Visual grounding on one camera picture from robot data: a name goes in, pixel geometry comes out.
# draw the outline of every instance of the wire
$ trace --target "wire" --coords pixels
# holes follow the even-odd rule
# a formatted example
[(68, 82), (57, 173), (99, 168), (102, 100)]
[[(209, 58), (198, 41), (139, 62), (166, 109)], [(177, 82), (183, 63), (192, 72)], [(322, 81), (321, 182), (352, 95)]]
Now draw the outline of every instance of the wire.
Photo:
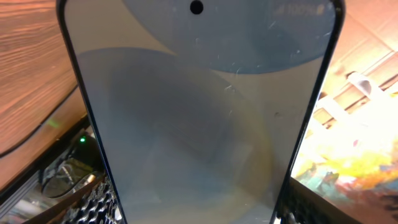
[(21, 145), (23, 145), (25, 142), (27, 142), (30, 137), (32, 137), (42, 126), (44, 123), (47, 122), (47, 120), (51, 117), (51, 115), (54, 114), (54, 112), (61, 107), (64, 102), (66, 102), (66, 100), (69, 98), (69, 96), (72, 95), (72, 93), (78, 88), (78, 85), (75, 85), (75, 87), (73, 87), (73, 89), (68, 93), (68, 95), (49, 113), (49, 115), (47, 115), (42, 122), (40, 122), (40, 124), (33, 129), (28, 135), (26, 135), (23, 139), (21, 139), (20, 141), (18, 141), (17, 143), (15, 143), (13, 146), (11, 146), (9, 149), (5, 150), (4, 152), (0, 153), (0, 159), (2, 159), (3, 157), (5, 157), (6, 155), (14, 152), (16, 149), (18, 149)]

